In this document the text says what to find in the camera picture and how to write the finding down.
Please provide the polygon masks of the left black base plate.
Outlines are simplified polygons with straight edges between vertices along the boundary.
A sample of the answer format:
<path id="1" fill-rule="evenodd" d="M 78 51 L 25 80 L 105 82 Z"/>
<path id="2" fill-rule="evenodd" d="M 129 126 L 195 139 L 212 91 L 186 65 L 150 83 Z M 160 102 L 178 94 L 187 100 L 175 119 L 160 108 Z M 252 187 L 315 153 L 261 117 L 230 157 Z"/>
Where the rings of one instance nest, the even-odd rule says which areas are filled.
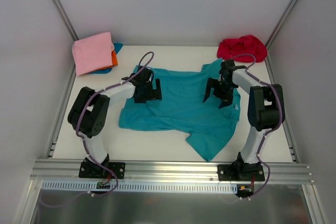
<path id="1" fill-rule="evenodd" d="M 117 179 L 124 179 L 125 173 L 125 165 L 126 163 L 123 162 L 111 162 L 111 161 L 104 161 L 103 165 L 114 172 Z M 91 179 L 105 179 L 111 173 L 108 172 L 106 169 L 101 168 L 94 162 L 90 161 L 89 159 L 85 158 L 79 168 L 79 178 L 91 178 Z"/>

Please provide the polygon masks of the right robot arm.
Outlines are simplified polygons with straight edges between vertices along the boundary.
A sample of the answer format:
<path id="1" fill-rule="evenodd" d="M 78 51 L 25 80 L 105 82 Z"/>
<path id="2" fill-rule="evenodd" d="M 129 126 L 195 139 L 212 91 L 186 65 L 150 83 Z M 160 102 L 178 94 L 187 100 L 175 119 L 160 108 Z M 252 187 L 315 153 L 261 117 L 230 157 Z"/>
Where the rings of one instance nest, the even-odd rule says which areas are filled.
<path id="1" fill-rule="evenodd" d="M 221 101 L 219 107 L 224 108 L 233 104 L 234 89 L 242 88 L 249 95 L 247 117 L 250 124 L 242 151 L 229 166 L 218 168 L 218 178 L 221 181 L 263 181 L 261 153 L 264 143 L 285 119 L 282 86 L 261 81 L 246 66 L 237 66 L 233 60 L 224 60 L 218 73 L 219 79 L 208 78 L 203 100 L 214 95 Z"/>

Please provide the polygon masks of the folded orange t shirt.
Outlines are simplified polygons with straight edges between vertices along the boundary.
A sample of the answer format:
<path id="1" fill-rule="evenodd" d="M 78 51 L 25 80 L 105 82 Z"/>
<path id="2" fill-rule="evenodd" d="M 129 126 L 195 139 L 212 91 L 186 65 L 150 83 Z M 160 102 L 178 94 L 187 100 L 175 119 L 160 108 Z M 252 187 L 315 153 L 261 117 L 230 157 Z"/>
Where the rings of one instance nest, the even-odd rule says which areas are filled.
<path id="1" fill-rule="evenodd" d="M 111 60 L 112 60 L 112 65 L 111 66 L 97 69 L 97 70 L 93 71 L 92 73 L 106 74 L 106 73 L 109 73 L 114 66 L 117 66 L 118 65 L 118 60 L 117 60 L 117 55 L 116 55 L 115 50 L 113 50 L 111 52 Z"/>

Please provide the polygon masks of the crumpled red t shirt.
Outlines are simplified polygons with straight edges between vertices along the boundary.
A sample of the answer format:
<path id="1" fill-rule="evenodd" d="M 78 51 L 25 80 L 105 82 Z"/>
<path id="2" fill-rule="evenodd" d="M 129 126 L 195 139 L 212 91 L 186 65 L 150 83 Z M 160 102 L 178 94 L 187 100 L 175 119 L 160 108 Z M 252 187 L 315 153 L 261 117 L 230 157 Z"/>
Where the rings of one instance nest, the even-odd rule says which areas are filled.
<path id="1" fill-rule="evenodd" d="M 254 35 L 224 39 L 217 50 L 218 58 L 227 60 L 239 55 L 235 60 L 244 63 L 254 62 L 250 54 L 255 56 L 256 63 L 263 62 L 268 56 L 266 46 Z"/>

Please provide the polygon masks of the folded teal t shirt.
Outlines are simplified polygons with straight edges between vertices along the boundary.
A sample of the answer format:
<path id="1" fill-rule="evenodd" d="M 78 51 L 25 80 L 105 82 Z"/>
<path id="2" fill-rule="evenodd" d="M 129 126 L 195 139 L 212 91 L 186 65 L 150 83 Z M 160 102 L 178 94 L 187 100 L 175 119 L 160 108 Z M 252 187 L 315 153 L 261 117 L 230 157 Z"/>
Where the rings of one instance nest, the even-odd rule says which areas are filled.
<path id="1" fill-rule="evenodd" d="M 121 43 L 114 43 L 113 45 L 114 45 L 114 50 L 116 51 L 116 55 L 117 55 L 117 53 L 122 49 L 123 44 L 121 44 Z"/>

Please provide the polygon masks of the right aluminium frame post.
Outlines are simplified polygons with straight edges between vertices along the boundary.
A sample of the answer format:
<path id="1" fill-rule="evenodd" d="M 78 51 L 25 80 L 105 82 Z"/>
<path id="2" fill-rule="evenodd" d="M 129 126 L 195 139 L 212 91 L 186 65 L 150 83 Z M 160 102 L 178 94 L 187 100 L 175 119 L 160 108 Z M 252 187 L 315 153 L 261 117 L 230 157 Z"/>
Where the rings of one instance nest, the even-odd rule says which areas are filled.
<path id="1" fill-rule="evenodd" d="M 290 0 L 289 1 L 288 5 L 286 6 L 284 12 L 282 13 L 280 19 L 278 20 L 275 28 L 273 29 L 270 37 L 268 38 L 268 40 L 265 44 L 267 49 L 269 49 L 271 47 L 272 43 L 274 42 L 274 40 L 276 39 L 276 37 L 280 33 L 280 30 L 284 26 L 285 22 L 289 18 L 290 14 L 292 13 L 293 9 L 295 8 L 295 6 L 298 2 L 299 2 L 299 0 Z"/>

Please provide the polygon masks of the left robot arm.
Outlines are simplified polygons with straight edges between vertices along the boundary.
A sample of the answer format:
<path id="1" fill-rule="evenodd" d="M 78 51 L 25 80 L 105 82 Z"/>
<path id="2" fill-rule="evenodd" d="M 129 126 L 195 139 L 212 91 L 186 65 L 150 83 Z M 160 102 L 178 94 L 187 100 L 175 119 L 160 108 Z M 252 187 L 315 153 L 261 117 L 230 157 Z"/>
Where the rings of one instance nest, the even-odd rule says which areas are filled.
<path id="1" fill-rule="evenodd" d="M 136 73 L 122 78 L 121 82 L 96 91 L 83 87 L 68 114 L 68 123 L 82 140 L 87 157 L 81 163 L 80 177 L 103 178 L 110 173 L 109 154 L 101 131 L 108 109 L 117 102 L 133 99 L 135 103 L 162 100 L 161 82 L 153 70 L 139 66 Z"/>

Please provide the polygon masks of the folded pink t shirt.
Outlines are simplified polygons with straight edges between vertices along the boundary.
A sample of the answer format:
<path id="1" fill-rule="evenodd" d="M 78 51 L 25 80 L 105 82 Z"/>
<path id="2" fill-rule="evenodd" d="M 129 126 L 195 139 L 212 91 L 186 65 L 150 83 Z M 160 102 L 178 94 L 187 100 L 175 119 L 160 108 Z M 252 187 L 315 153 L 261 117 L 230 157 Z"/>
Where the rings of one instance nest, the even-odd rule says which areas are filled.
<path id="1" fill-rule="evenodd" d="M 81 76 L 112 66 L 114 45 L 111 33 L 105 32 L 77 40 L 72 46 L 76 75 Z"/>

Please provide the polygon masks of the aluminium frame post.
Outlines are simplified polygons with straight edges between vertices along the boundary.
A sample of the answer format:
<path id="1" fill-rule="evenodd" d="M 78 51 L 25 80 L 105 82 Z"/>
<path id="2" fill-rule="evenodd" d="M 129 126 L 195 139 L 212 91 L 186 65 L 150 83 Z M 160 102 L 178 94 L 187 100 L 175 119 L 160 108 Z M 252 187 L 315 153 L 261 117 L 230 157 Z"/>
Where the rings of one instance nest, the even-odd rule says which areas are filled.
<path id="1" fill-rule="evenodd" d="M 268 40 L 265 44 L 267 49 L 269 49 L 271 47 L 272 43 L 274 42 L 274 40 L 276 39 L 276 37 L 280 33 L 280 30 L 284 26 L 285 22 L 289 18 L 290 14 L 292 13 L 293 9 L 295 8 L 295 6 L 298 2 L 299 2 L 299 0 L 290 0 L 289 1 L 288 5 L 286 6 L 284 12 L 282 13 L 280 19 L 278 20 L 275 28 L 273 29 L 270 37 L 268 38 Z"/>
<path id="2" fill-rule="evenodd" d="M 71 38 L 74 41 L 78 40 L 78 35 L 75 32 L 75 29 L 74 29 L 74 27 L 73 27 L 73 25 L 72 25 L 72 23 L 71 23 L 68 15 L 67 15 L 67 13 L 66 13 L 66 10 L 64 9 L 63 4 L 61 3 L 61 1 L 60 0 L 52 0 L 52 2 L 54 4 L 54 6 L 55 6 L 55 8 L 56 8 L 56 10 L 58 12 L 58 14 L 60 15 L 63 23 L 65 24 L 65 26 L 66 26 L 66 28 L 67 28 L 67 30 L 68 30 Z"/>

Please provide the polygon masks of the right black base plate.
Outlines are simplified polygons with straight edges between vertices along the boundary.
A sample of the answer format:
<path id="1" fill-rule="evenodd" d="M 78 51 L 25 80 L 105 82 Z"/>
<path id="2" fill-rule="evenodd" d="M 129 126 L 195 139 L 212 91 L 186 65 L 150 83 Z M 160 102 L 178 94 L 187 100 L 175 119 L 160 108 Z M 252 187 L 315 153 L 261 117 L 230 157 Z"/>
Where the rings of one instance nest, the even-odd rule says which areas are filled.
<path id="1" fill-rule="evenodd" d="M 230 165 L 217 165 L 217 174 L 219 181 L 240 181 L 251 182 L 253 179 L 256 182 L 264 182 L 265 175 L 263 167 L 260 163 L 238 165 L 232 163 Z"/>

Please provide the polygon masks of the teal t shirt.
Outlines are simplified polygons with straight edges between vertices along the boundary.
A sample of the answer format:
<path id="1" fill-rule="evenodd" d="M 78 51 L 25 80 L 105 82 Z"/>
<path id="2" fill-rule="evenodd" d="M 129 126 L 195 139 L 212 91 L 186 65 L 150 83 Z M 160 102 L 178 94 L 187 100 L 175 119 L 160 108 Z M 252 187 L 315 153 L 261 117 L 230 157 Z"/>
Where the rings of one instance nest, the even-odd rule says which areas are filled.
<path id="1" fill-rule="evenodd" d="M 113 45 L 114 45 L 114 50 L 116 51 L 116 55 L 117 55 L 117 53 L 122 49 L 123 44 L 121 44 L 121 43 L 114 43 Z"/>
<path id="2" fill-rule="evenodd" d="M 217 80 L 221 68 L 217 59 L 199 72 L 155 68 L 161 82 L 161 100 L 135 103 L 128 99 L 119 116 L 119 127 L 136 131 L 177 130 L 189 134 L 187 143 L 211 161 L 233 137 L 240 118 L 240 94 L 234 91 L 233 103 L 220 107 L 219 98 L 204 101 L 208 78 Z"/>

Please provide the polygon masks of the left aluminium frame post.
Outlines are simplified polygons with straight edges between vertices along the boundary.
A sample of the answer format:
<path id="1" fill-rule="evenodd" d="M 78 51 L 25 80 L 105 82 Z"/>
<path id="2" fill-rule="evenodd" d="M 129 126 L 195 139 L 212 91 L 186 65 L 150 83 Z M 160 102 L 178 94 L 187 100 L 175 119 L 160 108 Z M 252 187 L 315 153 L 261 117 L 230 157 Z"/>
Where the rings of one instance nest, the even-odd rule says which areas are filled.
<path id="1" fill-rule="evenodd" d="M 63 23 L 65 24 L 65 26 L 66 26 L 66 28 L 67 28 L 67 30 L 68 30 L 71 38 L 74 41 L 78 40 L 78 35 L 75 32 L 75 29 L 74 29 L 74 27 L 73 27 L 73 25 L 72 25 L 72 23 L 71 23 L 68 15 L 67 15 L 67 13 L 66 13 L 66 10 L 64 9 L 63 4 L 61 3 L 61 1 L 60 0 L 52 0 L 52 2 L 54 4 L 54 6 L 55 6 L 55 8 L 56 8 L 56 10 L 58 12 L 58 14 L 60 15 Z"/>

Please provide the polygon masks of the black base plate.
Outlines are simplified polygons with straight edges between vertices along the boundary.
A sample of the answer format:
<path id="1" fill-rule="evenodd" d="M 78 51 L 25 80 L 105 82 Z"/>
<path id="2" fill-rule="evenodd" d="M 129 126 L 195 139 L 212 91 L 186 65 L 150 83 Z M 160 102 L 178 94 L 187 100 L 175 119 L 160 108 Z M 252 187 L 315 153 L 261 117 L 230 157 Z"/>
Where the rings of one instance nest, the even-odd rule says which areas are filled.
<path id="1" fill-rule="evenodd" d="M 238 165 L 232 163 L 230 165 L 217 165 L 217 174 L 219 181 L 240 181 L 251 182 L 253 179 L 256 182 L 264 182 L 265 175 L 263 167 L 260 163 Z"/>
<path id="2" fill-rule="evenodd" d="M 124 179 L 125 173 L 125 165 L 126 163 L 123 162 L 111 162 L 111 161 L 104 161 L 103 165 L 114 172 L 117 179 Z M 79 168 L 79 178 L 91 178 L 91 179 L 105 179 L 111 173 L 108 172 L 106 169 L 101 168 L 94 162 L 90 161 L 89 159 L 85 158 Z"/>

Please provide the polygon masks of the aluminium mounting rail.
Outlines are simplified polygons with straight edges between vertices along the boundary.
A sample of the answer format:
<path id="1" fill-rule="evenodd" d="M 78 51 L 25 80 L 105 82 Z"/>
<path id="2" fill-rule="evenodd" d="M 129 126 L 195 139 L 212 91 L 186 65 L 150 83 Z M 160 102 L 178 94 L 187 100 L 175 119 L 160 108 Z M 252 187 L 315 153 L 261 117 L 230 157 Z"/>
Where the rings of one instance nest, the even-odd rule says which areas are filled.
<path id="1" fill-rule="evenodd" d="M 30 179 L 77 179 L 80 159 L 38 159 Z M 124 161 L 124 180 L 139 182 L 217 182 L 224 175 L 220 163 Z M 307 164 L 269 163 L 271 184 L 314 184 Z"/>

